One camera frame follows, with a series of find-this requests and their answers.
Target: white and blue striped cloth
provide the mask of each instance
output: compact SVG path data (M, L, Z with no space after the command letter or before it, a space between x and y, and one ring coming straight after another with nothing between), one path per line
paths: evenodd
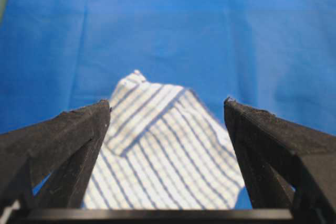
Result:
M244 181L230 138L191 90L149 83L136 70L110 106L84 207L234 207Z

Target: folded cloth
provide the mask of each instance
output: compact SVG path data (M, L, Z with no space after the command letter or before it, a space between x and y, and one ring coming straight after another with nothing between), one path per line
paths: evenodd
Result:
M244 186L227 131L191 90L135 71L110 100L111 122L86 208L229 209Z

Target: blue cloth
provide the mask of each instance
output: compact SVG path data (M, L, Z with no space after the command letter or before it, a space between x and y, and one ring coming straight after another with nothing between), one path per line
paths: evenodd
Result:
M0 132L108 98L139 69L336 134L336 0L8 0Z

